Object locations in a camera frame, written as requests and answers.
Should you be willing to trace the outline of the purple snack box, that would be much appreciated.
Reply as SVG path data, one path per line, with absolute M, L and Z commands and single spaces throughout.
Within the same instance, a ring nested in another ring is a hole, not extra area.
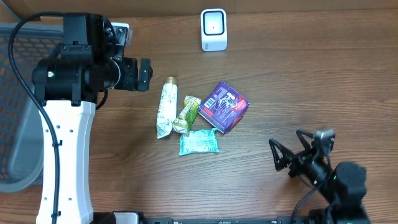
M 226 134 L 241 120 L 249 105 L 249 100 L 243 95 L 220 81 L 198 106 L 198 114 Z

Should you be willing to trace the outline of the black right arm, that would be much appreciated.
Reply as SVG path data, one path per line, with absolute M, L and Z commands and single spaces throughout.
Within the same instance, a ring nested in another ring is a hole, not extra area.
M 329 154 L 335 143 L 335 131 L 319 129 L 310 133 L 298 129 L 296 135 L 304 148 L 298 153 L 275 139 L 269 140 L 275 169 L 287 167 L 291 178 L 304 175 L 312 185 L 312 190 L 296 204 L 287 223 L 369 223 L 362 205 L 367 193 L 366 169 L 354 162 L 340 162 L 334 169 L 331 167 Z M 319 192 L 329 206 L 298 218 L 298 209 L 315 192 Z

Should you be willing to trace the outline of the teal tissue packet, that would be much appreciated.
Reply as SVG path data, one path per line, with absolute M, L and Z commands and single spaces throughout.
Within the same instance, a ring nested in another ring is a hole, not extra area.
M 180 137 L 179 156 L 186 156 L 196 153 L 219 153 L 218 141 L 216 138 L 217 129 L 201 129 L 182 134 Z

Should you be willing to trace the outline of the green tea drink carton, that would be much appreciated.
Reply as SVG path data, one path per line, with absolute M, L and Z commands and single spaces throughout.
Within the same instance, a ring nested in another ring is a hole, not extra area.
M 173 130 L 180 134 L 188 134 L 192 129 L 192 124 L 198 114 L 198 106 L 201 99 L 194 96 L 186 96 L 184 107 L 177 118 L 173 121 Z

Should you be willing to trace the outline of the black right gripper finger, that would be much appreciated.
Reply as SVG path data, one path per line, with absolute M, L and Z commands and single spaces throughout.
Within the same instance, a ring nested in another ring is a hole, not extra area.
M 271 147 L 276 171 L 280 171 L 288 167 L 294 159 L 294 153 L 275 139 L 270 139 L 269 144 Z
M 309 142 L 308 140 L 313 140 L 313 134 L 302 130 L 302 129 L 297 129 L 296 130 L 296 135 L 299 139 L 299 141 L 301 142 L 302 146 L 304 147 L 305 151 L 312 151 L 313 150 L 313 146 L 312 146 L 312 142 Z

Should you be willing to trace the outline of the white tube with gold cap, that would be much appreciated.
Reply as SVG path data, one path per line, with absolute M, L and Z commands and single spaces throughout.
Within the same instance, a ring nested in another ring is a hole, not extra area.
M 178 80 L 167 77 L 162 87 L 157 113 L 157 138 L 168 136 L 173 130 L 173 121 L 177 117 Z

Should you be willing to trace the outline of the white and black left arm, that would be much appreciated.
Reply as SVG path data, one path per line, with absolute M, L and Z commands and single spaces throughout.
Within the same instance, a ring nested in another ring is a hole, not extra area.
M 127 23 L 90 13 L 63 18 L 60 53 L 33 71 L 35 98 L 43 107 L 43 187 L 37 223 L 141 223 L 139 212 L 100 213 L 89 190 L 90 134 L 98 93 L 147 91 L 150 60 L 126 58 Z

